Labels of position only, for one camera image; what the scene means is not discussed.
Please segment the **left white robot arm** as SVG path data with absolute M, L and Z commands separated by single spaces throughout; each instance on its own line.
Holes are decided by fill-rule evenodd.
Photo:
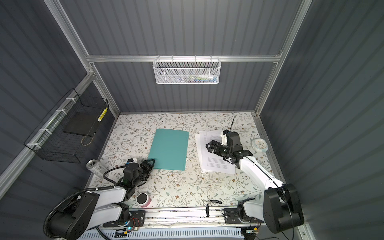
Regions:
M 123 166 L 104 172 L 110 182 L 106 187 L 79 190 L 65 197 L 47 215 L 43 232 L 50 239 L 76 240 L 84 232 L 99 230 L 105 223 L 133 231 L 143 225 L 144 218 L 135 216 L 125 203 L 136 189 L 147 183 L 155 167 L 154 159 L 141 163 L 129 159 Z

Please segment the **teal plastic folder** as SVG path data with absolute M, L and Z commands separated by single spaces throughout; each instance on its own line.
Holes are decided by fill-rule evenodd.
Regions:
M 148 158 L 155 160 L 155 169 L 184 171 L 188 142 L 187 131 L 156 129 Z

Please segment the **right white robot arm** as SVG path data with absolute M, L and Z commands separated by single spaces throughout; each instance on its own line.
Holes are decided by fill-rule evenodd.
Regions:
M 208 142 L 207 151 L 236 166 L 264 191 L 262 204 L 254 198 L 239 201 L 234 217 L 247 223 L 260 220 L 274 234 L 303 225 L 304 214 L 295 186 L 268 173 L 250 151 L 243 149 L 238 133 L 225 130 L 221 138 L 220 142 Z

